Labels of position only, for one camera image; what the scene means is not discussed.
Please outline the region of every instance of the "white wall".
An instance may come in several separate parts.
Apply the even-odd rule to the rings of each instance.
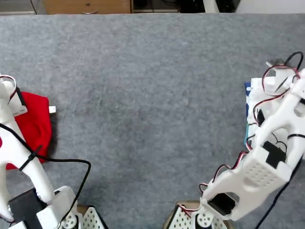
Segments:
[[[305,13],[305,0],[241,0],[237,13]]]

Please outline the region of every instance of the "black object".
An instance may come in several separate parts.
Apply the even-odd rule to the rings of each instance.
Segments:
[[[216,0],[220,13],[234,13],[236,8],[232,0]]]
[[[302,158],[299,160],[298,164],[296,165],[295,169],[292,171],[290,180],[282,187],[282,189],[277,193],[277,195],[275,196],[272,205],[269,207],[269,209],[266,211],[266,213],[264,214],[264,216],[261,218],[261,220],[258,222],[258,224],[256,225],[255,229],[259,229],[259,227],[261,226],[261,224],[263,223],[263,221],[267,218],[267,216],[269,215],[269,213],[271,212],[271,210],[274,208],[277,200],[279,199],[279,197],[281,196],[282,192],[285,191],[285,189],[288,187],[288,185],[290,184],[290,181],[292,180],[292,178],[294,178],[297,170],[299,169],[300,165],[302,162]]]
[[[143,7],[147,6],[148,1],[147,0],[133,0],[133,3],[135,6],[143,8]]]
[[[180,13],[205,13],[202,0],[177,0],[180,4]]]
[[[28,165],[28,163],[36,157],[36,155],[41,150],[41,148],[42,148],[42,146],[39,146],[32,154],[29,155],[28,159],[19,168],[20,171],[22,171]]]
[[[263,124],[263,122],[265,121],[265,116],[263,114],[262,109],[260,109],[257,113],[257,122],[258,122],[258,126],[261,126]]]
[[[263,148],[269,152],[266,162],[273,168],[276,169],[280,161],[286,161],[286,153],[271,142],[266,141]]]
[[[26,228],[42,229],[36,213],[44,210],[47,204],[42,202],[37,194],[36,189],[31,189],[9,201],[11,213],[15,223],[24,222]]]
[[[305,99],[301,98],[300,103],[305,105]]]
[[[22,96],[22,94],[21,94],[21,91],[20,91],[19,87],[16,87],[16,93],[17,93],[17,95],[19,96],[21,105],[25,106],[26,103],[25,103],[25,101],[24,101],[24,98],[23,98],[23,96]]]
[[[219,193],[213,199],[208,201],[208,205],[214,208],[223,216],[232,212],[235,207],[235,200],[226,193]]]

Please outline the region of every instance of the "red wire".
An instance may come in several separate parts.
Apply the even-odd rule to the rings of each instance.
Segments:
[[[201,194],[203,194],[203,192],[204,192],[204,191],[202,190],[202,188],[201,188],[202,185],[208,187],[208,185],[207,185],[206,183],[200,183],[200,184],[199,184],[199,189],[200,189],[200,191],[201,191]]]
[[[226,167],[226,168],[229,169],[229,170],[235,169],[235,168],[239,165],[239,163],[241,162],[241,160],[242,160],[242,158],[243,158],[243,156],[244,156],[245,154],[248,154],[248,152],[242,151],[242,152],[239,153],[239,156],[238,156],[238,158],[237,158],[237,161],[235,162],[235,164],[233,165],[233,167],[229,167],[228,165],[225,165],[225,164],[219,166],[218,169],[217,169],[216,172],[215,172],[215,175],[214,175],[214,178],[213,178],[213,180],[212,180],[212,183],[215,181],[215,179],[216,179],[216,177],[217,177],[217,175],[218,175],[220,169],[222,169],[223,167]]]
[[[188,215],[188,217],[190,217],[190,218],[191,218],[191,215],[190,215],[188,212],[195,212],[195,211],[198,211],[198,210],[200,209],[200,207],[197,208],[197,209],[188,209],[188,208],[185,208],[184,206],[182,206],[181,204],[179,204],[179,207],[180,207],[180,208],[182,209],[182,211],[184,211],[185,214]]]
[[[282,97],[286,92],[288,92],[289,89],[287,89],[286,91],[284,91],[283,93],[273,97],[273,98],[269,98],[269,99],[265,99],[265,100],[262,100],[260,101],[259,103],[257,103],[254,107],[253,107],[253,117],[254,117],[254,120],[256,121],[256,123],[258,123],[257,121],[257,118],[256,118],[256,115],[255,115],[255,109],[257,106],[259,106],[260,104],[263,104],[265,102],[269,102],[269,101],[272,101],[272,100],[275,100],[275,99],[278,99],[280,97]]]
[[[262,77],[262,87],[263,87],[263,90],[264,90],[265,94],[268,94],[268,93],[266,93],[266,90],[265,90],[264,79],[267,76],[267,74],[270,72],[270,70],[275,68],[275,67],[277,67],[277,68],[284,68],[284,69],[292,69],[295,72],[295,75],[297,76],[297,78],[300,79],[299,72],[298,72],[298,70],[296,68],[289,67],[289,66],[286,66],[286,65],[273,65],[273,66],[269,67],[265,71],[265,73],[263,74],[263,77]],[[278,96],[277,94],[268,94],[268,95],[270,95],[270,96]]]

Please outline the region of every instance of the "wooden base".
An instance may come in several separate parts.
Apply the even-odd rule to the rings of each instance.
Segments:
[[[191,201],[191,200],[189,200],[189,201],[178,201],[176,203],[176,206],[177,205],[184,205],[186,208],[196,209],[196,208],[199,208],[199,201]],[[165,223],[163,224],[162,229],[167,229],[167,226],[168,226],[172,216],[173,216],[173,211],[171,212],[169,217],[166,219]],[[227,226],[228,229],[234,229],[231,221],[224,221],[224,224]]]

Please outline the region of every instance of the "white plastic part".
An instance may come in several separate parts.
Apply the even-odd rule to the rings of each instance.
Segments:
[[[68,186],[63,186],[56,191],[60,191],[54,199],[49,202],[49,205],[42,211],[38,212],[37,218],[43,229],[57,228],[61,223],[62,217],[69,211],[72,202],[75,198],[73,190]],[[67,216],[65,221],[61,223],[64,228],[69,228],[69,225],[76,225],[77,220],[75,217],[77,202],[73,206],[72,211]]]
[[[62,222],[62,227],[65,229],[72,229],[76,226],[76,224],[77,224],[76,216],[70,212]]]
[[[6,98],[0,98],[0,123],[11,128],[24,139]],[[6,220],[12,221],[13,217],[8,211],[10,194],[6,187],[5,166],[7,163],[11,163],[17,168],[20,168],[27,161],[30,153],[9,131],[0,128],[0,138],[2,142],[0,147],[0,215]],[[54,189],[37,158],[30,161],[23,169],[23,172],[30,177],[43,202],[47,203],[53,199]]]
[[[49,106],[49,113],[56,113],[56,106]]]
[[[82,229],[105,229],[95,208],[88,208],[82,219]]]
[[[288,135],[305,135],[305,111],[300,113],[300,110],[297,109],[301,99],[305,99],[304,78],[301,78],[292,85],[276,112],[269,116],[262,126],[257,129],[255,144],[261,146],[273,131],[280,128],[285,128]],[[305,152],[305,140],[301,137],[292,137],[288,143],[286,163],[293,169]]]
[[[216,217],[213,219],[213,226],[214,229],[227,229],[225,223]]]
[[[27,229],[24,222],[16,223],[15,225],[11,226],[9,229]]]
[[[222,220],[238,220],[259,207],[270,193],[289,181],[293,170],[284,162],[273,168],[266,163],[268,154],[261,146],[255,147],[236,169],[224,171],[208,184],[200,203]],[[239,197],[229,215],[223,216],[208,204],[220,193],[234,193]]]
[[[207,228],[212,224],[214,219],[214,214],[204,209],[204,211],[198,211],[199,214],[197,216],[197,223],[202,228]]]

